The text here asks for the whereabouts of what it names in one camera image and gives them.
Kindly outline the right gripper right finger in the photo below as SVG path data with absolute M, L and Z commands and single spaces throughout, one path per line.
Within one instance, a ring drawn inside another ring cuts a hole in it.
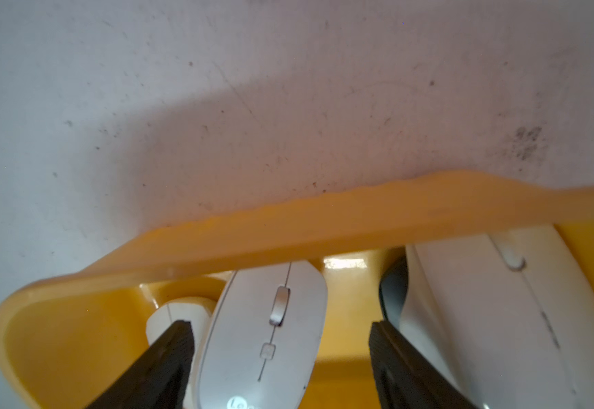
M 381 408 L 474 407 L 389 322 L 372 324 L 368 346 Z

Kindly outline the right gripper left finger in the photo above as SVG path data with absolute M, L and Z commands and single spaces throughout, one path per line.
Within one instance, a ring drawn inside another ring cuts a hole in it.
M 88 406 L 182 408 L 194 352 L 191 323 L 177 320 Z

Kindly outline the small white mouse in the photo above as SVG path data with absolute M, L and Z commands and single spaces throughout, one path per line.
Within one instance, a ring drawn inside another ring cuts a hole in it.
M 179 298 L 171 300 L 162 306 L 157 306 L 155 311 L 146 323 L 146 337 L 151 346 L 170 325 L 178 320 L 191 323 L 195 339 L 195 352 L 193 354 L 191 374 L 186 388 L 183 408 L 196 408 L 195 382 L 199 369 L 203 344 L 208 335 L 208 328 L 216 302 L 209 298 Z

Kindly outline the yellow storage box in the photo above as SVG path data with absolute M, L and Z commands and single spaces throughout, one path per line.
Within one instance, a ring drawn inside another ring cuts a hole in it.
M 410 243 L 555 225 L 594 289 L 594 187 L 550 188 L 456 170 L 159 228 L 76 274 L 0 305 L 0 369 L 34 408 L 82 408 L 147 347 L 143 324 L 171 297 L 215 298 L 215 274 L 357 252 L 377 274 Z

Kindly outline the white mouse with logo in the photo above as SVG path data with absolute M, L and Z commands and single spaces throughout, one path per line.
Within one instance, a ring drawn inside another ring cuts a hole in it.
M 327 304 L 325 279 L 307 261 L 235 271 L 201 349 L 196 407 L 299 407 Z

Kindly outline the white black mouse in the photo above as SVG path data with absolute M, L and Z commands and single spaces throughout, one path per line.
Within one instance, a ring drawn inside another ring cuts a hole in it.
M 407 245 L 379 299 L 473 408 L 594 408 L 594 291 L 554 226 Z

